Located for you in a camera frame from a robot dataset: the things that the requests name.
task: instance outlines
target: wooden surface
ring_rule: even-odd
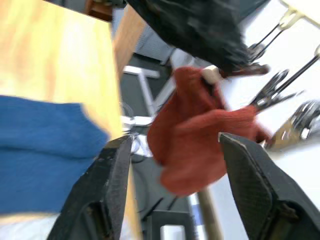
[[[83,103],[113,139],[122,135],[111,25],[42,0],[0,1],[0,95]],[[132,175],[125,214],[138,238]],[[12,222],[43,215],[15,215]]]
[[[145,26],[146,22],[128,4],[124,9],[124,16],[121,19],[113,40],[119,80],[121,79],[125,66],[128,64],[136,49],[136,45]]]

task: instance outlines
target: blue cloth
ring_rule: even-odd
[[[0,214],[59,213],[107,140],[80,104],[0,96]]]

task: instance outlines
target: red cloth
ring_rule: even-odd
[[[257,142],[270,137],[255,123],[253,106],[227,111],[217,84],[210,96],[200,69],[182,67],[174,76],[176,91],[155,118],[147,141],[164,167],[161,183],[181,196],[200,191],[227,172],[219,132]]]

